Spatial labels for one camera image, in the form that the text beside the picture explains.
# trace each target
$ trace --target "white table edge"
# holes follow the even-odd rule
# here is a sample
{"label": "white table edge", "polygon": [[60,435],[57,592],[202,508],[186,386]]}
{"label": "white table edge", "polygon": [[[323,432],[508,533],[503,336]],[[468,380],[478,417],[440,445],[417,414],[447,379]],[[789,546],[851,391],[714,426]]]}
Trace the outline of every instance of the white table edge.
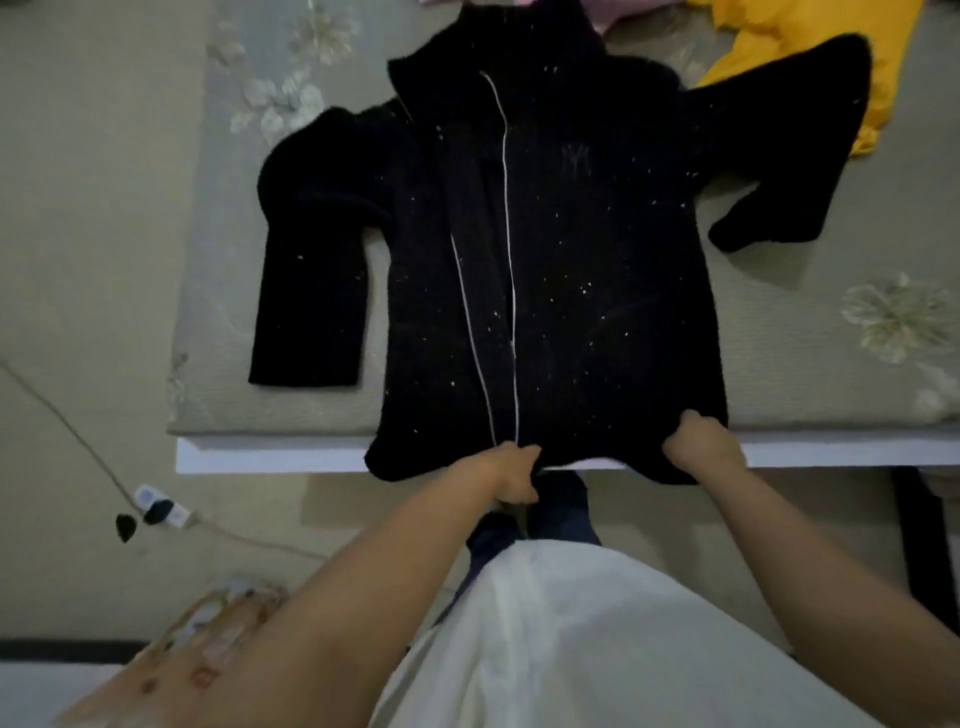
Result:
{"label": "white table edge", "polygon": [[[755,468],[960,465],[960,431],[741,432]],[[199,435],[177,439],[177,473],[363,473],[371,437]],[[582,460],[574,470],[611,470],[606,458]]]}

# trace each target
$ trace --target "white power strip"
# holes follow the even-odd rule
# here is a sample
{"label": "white power strip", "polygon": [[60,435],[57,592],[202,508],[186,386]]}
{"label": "white power strip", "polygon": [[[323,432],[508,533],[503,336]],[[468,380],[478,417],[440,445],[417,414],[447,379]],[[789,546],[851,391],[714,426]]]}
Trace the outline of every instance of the white power strip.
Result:
{"label": "white power strip", "polygon": [[133,494],[133,500],[136,501],[136,507],[143,513],[149,511],[151,506],[158,500],[172,500],[174,507],[163,522],[172,525],[174,528],[183,530],[187,526],[192,525],[197,519],[193,511],[188,511],[163,491],[159,491],[151,485],[141,485],[137,488]]}

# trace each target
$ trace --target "jacket sleeve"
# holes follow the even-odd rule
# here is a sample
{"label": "jacket sleeve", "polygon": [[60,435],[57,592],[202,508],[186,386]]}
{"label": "jacket sleeve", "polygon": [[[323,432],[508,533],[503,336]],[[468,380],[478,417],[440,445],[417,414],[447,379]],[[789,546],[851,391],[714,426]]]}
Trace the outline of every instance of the jacket sleeve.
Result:
{"label": "jacket sleeve", "polygon": [[252,384],[356,384],[367,314],[366,227],[392,223],[371,112],[330,109],[281,141],[257,183],[268,233]]}
{"label": "jacket sleeve", "polygon": [[759,181],[710,229],[717,248],[820,235],[867,107],[870,69],[866,38],[838,36],[682,94],[700,187],[720,172]]}

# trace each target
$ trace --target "person's left hand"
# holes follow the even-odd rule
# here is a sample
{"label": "person's left hand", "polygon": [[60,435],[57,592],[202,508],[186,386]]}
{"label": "person's left hand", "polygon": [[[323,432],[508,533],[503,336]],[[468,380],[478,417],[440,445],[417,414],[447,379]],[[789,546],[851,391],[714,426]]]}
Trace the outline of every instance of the person's left hand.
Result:
{"label": "person's left hand", "polygon": [[530,473],[539,456],[539,445],[518,448],[516,443],[506,442],[478,452],[470,459],[491,469],[497,500],[504,503],[536,503],[540,497],[530,482]]}

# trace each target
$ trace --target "power cord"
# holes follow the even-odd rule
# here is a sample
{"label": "power cord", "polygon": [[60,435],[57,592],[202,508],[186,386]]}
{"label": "power cord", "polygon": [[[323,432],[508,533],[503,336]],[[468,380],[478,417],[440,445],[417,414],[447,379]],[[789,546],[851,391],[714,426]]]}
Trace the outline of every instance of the power cord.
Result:
{"label": "power cord", "polygon": [[[113,487],[116,489],[117,493],[127,502],[127,504],[133,509],[134,512],[139,512],[139,506],[137,506],[136,501],[133,499],[133,496],[130,495],[130,491],[124,487],[123,483],[120,482],[120,478],[117,477],[113,469],[107,464],[107,461],[100,456],[100,453],[86,441],[85,437],[80,434],[76,427],[74,427],[69,420],[66,419],[66,416],[60,412],[60,409],[53,404],[50,400],[44,397],[38,392],[38,390],[29,382],[22,374],[20,374],[16,369],[11,366],[10,362],[6,359],[0,358],[0,369],[7,373],[16,384],[26,392],[34,400],[42,404],[57,420],[61,425],[73,435],[74,440],[76,440],[80,446],[86,450],[86,452],[93,459],[93,462],[97,464],[97,467],[104,473],[104,475],[109,478],[109,481],[113,484]],[[148,525],[154,525],[155,523],[163,522],[166,515],[170,512],[170,507],[173,503],[171,501],[165,501],[169,503],[170,506],[164,509],[160,509],[160,513],[157,514],[154,508],[151,508],[150,511],[144,516],[144,522]],[[223,539],[229,541],[234,541],[237,544],[243,544],[245,546],[256,546],[259,548],[267,548],[273,551],[282,551],[283,553],[289,553],[294,556],[299,556],[304,559],[312,559],[314,561],[324,562],[329,557],[324,556],[323,554],[313,553],[312,551],[306,551],[295,546],[288,546],[286,544],[276,544],[272,541],[260,541],[259,539],[253,539],[248,536],[243,536],[242,534],[235,533],[227,528],[223,528],[220,525],[217,525],[214,522],[207,521],[203,518],[200,518],[199,514],[196,516],[196,527],[205,530],[206,532],[219,536]],[[133,532],[136,530],[136,520],[133,516],[128,514],[120,514],[117,516],[117,532],[120,535],[120,538],[126,542],[133,535]]]}

